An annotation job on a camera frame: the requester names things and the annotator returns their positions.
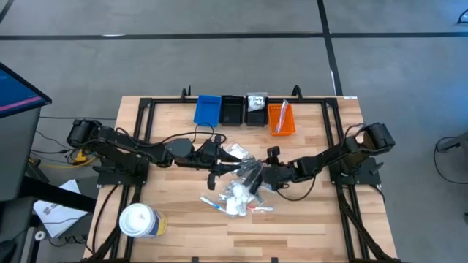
white paper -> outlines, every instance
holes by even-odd
[[[60,188],[73,191],[77,194],[80,193],[76,180],[69,180],[60,186]],[[62,222],[70,218],[80,218],[87,214],[87,212],[76,210],[73,208],[64,207],[63,205],[53,204],[51,202],[37,201],[34,203],[34,211],[36,211],[41,221],[44,223],[45,228],[51,237],[61,235],[65,230],[70,228],[77,219],[68,220],[60,224],[46,224],[52,222]]]

computer monitor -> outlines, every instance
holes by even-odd
[[[50,103],[52,99],[0,63],[0,118]]]

wooden tabletop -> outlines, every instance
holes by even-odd
[[[139,96],[122,98],[116,127],[132,134],[137,115]],[[357,99],[338,97],[341,122],[348,126],[363,121]],[[151,142],[195,128],[193,117],[195,104],[158,104],[154,115]],[[273,137],[268,126],[216,127],[216,132],[226,134],[227,143],[237,142],[259,159],[266,158],[266,149],[275,145],[281,148],[280,161],[302,156],[313,156],[328,148],[321,107],[318,104],[292,104],[296,133],[288,137]],[[334,140],[337,142],[333,112],[329,109]],[[145,121],[141,137],[145,131]],[[198,135],[195,148],[206,137]],[[216,178],[216,190],[206,186],[208,173],[176,165],[167,169],[151,165],[148,182],[143,187],[140,202],[163,212],[168,228],[154,239],[135,239],[132,262],[189,262],[193,256],[201,262],[243,261],[269,262],[278,257],[280,262],[347,262],[343,230],[339,215],[336,191],[330,182],[328,169],[318,176],[310,195],[300,202],[290,202],[278,194],[260,190],[265,205],[273,206],[271,213],[250,213],[245,217],[229,218],[225,214],[200,201],[201,195],[217,200],[218,194],[235,175]],[[310,187],[311,181],[291,184],[283,193],[300,197]],[[100,189],[89,232],[92,229],[104,198],[112,186]],[[97,246],[115,226],[118,204],[121,198],[119,186],[109,199],[99,222]],[[363,223],[375,241],[390,256],[396,256],[382,197],[370,186],[357,186]],[[352,227],[356,256],[360,256],[358,235]],[[124,255],[126,236],[122,235],[118,255]]]

gray floor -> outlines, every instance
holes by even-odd
[[[468,30],[455,24],[468,8],[462,0],[326,0],[325,7],[333,33]],[[316,1],[15,0],[0,24],[0,35],[247,31],[320,32]],[[404,261],[468,258],[468,186],[443,181],[432,161],[440,137],[468,132],[467,45],[468,38],[333,40],[344,95],[358,96],[366,121],[386,123],[397,142],[379,160]],[[288,94],[295,84],[306,95],[334,94],[323,39],[0,41],[0,61],[52,97],[43,115],[115,117],[123,95],[178,95],[188,85],[194,94]],[[70,125],[42,119],[38,130],[64,141]],[[41,137],[34,148],[58,149]],[[468,181],[460,151],[438,160],[447,177]],[[95,175],[45,172],[56,184]],[[74,231],[87,233],[88,225]],[[38,262],[78,260],[83,250],[42,243]]]

label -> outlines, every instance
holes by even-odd
[[[155,210],[153,210],[153,212],[154,212],[156,220],[154,222],[153,229],[148,233],[148,235],[158,237],[164,234],[164,232],[166,231],[167,219],[166,219],[166,216],[163,215],[162,213],[155,211]]]

